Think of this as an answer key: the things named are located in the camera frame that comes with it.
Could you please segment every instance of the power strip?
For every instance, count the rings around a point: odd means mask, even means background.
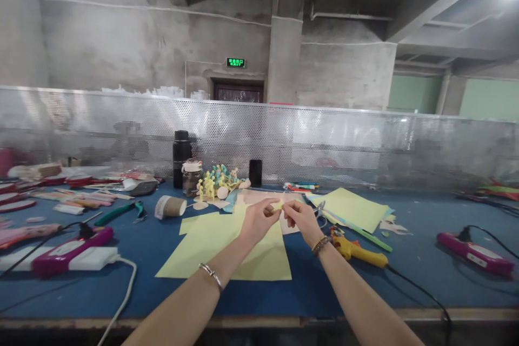
[[[26,247],[16,253],[0,257],[0,271],[9,269],[32,249],[34,249],[34,246]],[[32,270],[32,262],[37,257],[40,257],[52,249],[54,249],[54,247],[40,247],[20,263],[20,265],[15,267],[13,271]],[[116,247],[89,247],[69,262],[69,270],[101,270],[106,264],[114,263],[118,257]]]

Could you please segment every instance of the green wall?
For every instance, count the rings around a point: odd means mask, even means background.
[[[460,116],[519,121],[519,82],[468,79]]]
[[[388,111],[434,114],[441,86],[441,77],[393,76]]]

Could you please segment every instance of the green exit sign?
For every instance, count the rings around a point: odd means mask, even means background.
[[[227,67],[245,68],[245,60],[241,58],[227,58]]]

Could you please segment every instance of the perforated metal panel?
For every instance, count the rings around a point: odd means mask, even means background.
[[[519,168],[518,125],[507,122],[6,86],[0,112],[0,146],[35,162],[74,156],[160,176],[171,175],[177,129],[206,167],[246,176],[263,160],[265,183],[449,189]]]

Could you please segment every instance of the silver bangle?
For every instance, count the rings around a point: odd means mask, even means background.
[[[216,280],[216,282],[218,283],[218,288],[220,290],[220,293],[222,293],[222,291],[223,291],[222,283],[220,282],[220,280],[219,280],[218,276],[215,274],[215,272],[213,270],[211,270],[211,268],[208,267],[204,263],[200,263],[200,265],[198,265],[198,268],[205,270],[207,273],[209,273],[209,276],[213,277]]]

